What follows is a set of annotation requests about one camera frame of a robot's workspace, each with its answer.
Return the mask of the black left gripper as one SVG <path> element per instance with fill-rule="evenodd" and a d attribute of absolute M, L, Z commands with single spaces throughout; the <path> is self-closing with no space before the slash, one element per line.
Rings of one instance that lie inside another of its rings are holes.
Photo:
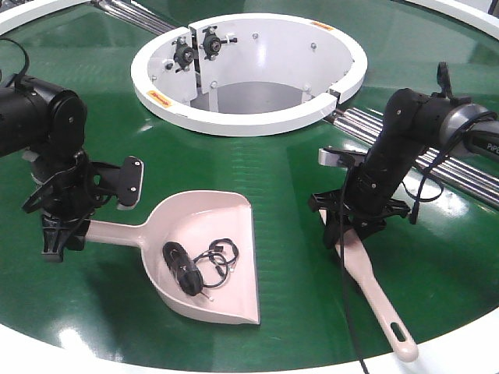
<path fill-rule="evenodd" d="M 41 212 L 41 255 L 61 262 L 65 249 L 83 250 L 91 216 L 117 195 L 120 167 L 91 161 L 84 150 L 63 158 L 47 150 L 25 150 L 23 159 L 30 162 L 37 188 L 22 209 Z"/>

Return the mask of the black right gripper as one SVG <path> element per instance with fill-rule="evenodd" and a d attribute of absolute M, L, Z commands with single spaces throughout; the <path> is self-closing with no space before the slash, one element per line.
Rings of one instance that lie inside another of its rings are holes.
<path fill-rule="evenodd" d="M 371 180 L 362 181 L 356 175 L 349 175 L 340 189 L 310 196 L 310 209 L 326 212 L 323 243 L 327 248 L 336 245 L 340 234 L 351 228 L 364 239 L 385 229 L 388 217 L 407 217 L 410 211 L 407 203 L 382 196 L 379 184 L 376 188 L 372 184 Z"/>

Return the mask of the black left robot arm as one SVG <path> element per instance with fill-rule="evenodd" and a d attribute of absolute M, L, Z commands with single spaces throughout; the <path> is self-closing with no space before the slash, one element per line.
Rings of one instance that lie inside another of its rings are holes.
<path fill-rule="evenodd" d="M 83 149 L 87 106 L 72 90 L 28 76 L 29 58 L 1 86 L 1 155 L 18 150 L 30 163 L 35 191 L 22 205 L 40 211 L 42 255 L 63 261 L 80 251 L 90 217 L 117 196 L 119 166 L 91 161 Z"/>

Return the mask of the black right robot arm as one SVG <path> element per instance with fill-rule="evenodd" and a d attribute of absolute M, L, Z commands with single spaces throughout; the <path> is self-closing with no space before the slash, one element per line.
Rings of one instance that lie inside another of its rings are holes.
<path fill-rule="evenodd" d="M 413 206 L 392 196 L 416 158 L 429 148 L 438 153 L 422 169 L 423 180 L 430 179 L 431 171 L 450 155 L 476 153 L 498 159 L 497 113 L 474 104 L 470 97 L 456 97 L 446 62 L 437 67 L 437 83 L 441 89 L 431 95 L 397 90 L 386 104 L 382 130 L 368 152 L 329 146 L 319 150 L 319 164 L 347 170 L 340 189 L 314 193 L 308 202 L 311 210 L 326 214 L 327 248 L 333 248 L 349 229 L 367 238 L 383 230 L 391 216 L 416 223 L 422 196 L 413 196 Z"/>

